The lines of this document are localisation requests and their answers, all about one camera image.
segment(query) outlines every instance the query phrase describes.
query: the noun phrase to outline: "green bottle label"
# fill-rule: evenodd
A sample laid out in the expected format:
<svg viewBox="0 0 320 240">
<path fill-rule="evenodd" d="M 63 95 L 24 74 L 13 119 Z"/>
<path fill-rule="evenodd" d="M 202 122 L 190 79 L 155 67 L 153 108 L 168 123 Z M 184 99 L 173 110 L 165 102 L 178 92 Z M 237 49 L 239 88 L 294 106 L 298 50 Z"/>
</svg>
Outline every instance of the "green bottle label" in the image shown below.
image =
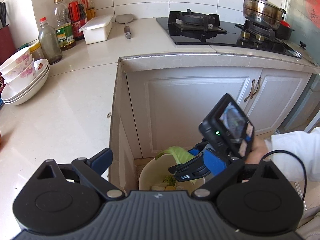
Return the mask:
<svg viewBox="0 0 320 240">
<path fill-rule="evenodd" d="M 71 23 L 64 25 L 63 27 L 57 28 L 56 35 L 60 47 L 64 47 L 74 42 Z"/>
</svg>

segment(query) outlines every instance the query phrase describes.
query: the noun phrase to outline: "red circular decoration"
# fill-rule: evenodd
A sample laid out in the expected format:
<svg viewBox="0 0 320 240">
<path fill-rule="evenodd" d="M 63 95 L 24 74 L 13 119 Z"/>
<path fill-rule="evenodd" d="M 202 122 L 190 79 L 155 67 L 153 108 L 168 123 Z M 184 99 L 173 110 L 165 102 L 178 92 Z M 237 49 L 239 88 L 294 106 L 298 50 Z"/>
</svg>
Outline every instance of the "red circular decoration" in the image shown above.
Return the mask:
<svg viewBox="0 0 320 240">
<path fill-rule="evenodd" d="M 310 20 L 320 28 L 320 0 L 306 0 L 306 9 Z"/>
</svg>

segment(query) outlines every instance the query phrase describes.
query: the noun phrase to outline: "black cable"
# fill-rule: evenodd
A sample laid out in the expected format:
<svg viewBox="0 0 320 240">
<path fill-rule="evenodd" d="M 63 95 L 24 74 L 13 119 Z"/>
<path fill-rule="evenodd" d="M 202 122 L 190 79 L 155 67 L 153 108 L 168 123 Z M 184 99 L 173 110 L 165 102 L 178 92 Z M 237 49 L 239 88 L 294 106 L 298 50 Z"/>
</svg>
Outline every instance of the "black cable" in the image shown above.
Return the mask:
<svg viewBox="0 0 320 240">
<path fill-rule="evenodd" d="M 302 166 L 302 169 L 303 169 L 303 175 L 304 175 L 304 189 L 303 189 L 303 195 L 302 195 L 302 201 L 304 200 L 304 197 L 306 196 L 306 191 L 307 191 L 307 172 L 306 172 L 306 168 L 302 162 L 302 160 L 295 154 L 293 154 L 292 152 L 289 152 L 289 151 L 285 151 L 285 150 L 275 150 L 275 151 L 272 151 L 272 152 L 269 152 L 267 153 L 266 155 L 264 155 L 261 160 L 269 157 L 270 155 L 274 154 L 274 153 L 286 153 L 286 154 L 289 154 L 291 155 L 292 157 L 295 157 L 298 162 L 300 162 L 301 166 Z"/>
</svg>

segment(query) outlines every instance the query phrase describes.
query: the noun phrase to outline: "black glass cooktop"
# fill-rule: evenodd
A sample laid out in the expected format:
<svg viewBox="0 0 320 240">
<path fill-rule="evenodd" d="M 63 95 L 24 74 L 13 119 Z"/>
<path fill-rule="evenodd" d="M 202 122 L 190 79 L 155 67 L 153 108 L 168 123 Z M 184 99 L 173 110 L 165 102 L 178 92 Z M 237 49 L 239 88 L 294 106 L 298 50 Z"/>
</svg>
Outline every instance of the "black glass cooktop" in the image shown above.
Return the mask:
<svg viewBox="0 0 320 240">
<path fill-rule="evenodd" d="M 267 39 L 263 42 L 255 39 L 243 39 L 241 34 L 241 25 L 236 26 L 234 23 L 220 21 L 220 28 L 227 33 L 204 32 L 204 31 L 188 31 L 180 30 L 174 24 L 168 24 L 167 17 L 156 19 L 162 28 L 168 33 L 173 42 L 177 45 L 182 44 L 202 44 L 202 45 L 221 45 L 243 47 L 250 49 L 258 49 L 271 51 L 291 57 L 301 58 L 293 49 L 284 44 L 281 40 L 275 38 L 273 41 Z"/>
</svg>

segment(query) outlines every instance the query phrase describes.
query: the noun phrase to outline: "stack of plates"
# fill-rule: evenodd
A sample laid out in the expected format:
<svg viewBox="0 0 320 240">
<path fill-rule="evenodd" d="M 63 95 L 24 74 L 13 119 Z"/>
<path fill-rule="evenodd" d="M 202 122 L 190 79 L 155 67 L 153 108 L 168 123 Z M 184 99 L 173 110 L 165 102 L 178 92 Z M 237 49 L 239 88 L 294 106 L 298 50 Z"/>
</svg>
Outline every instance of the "stack of plates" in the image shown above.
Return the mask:
<svg viewBox="0 0 320 240">
<path fill-rule="evenodd" d="M 46 82 L 50 65 L 46 59 L 34 62 L 36 77 L 25 88 L 19 92 L 14 92 L 9 86 L 5 86 L 1 93 L 1 99 L 6 105 L 20 105 L 32 98 Z"/>
</svg>

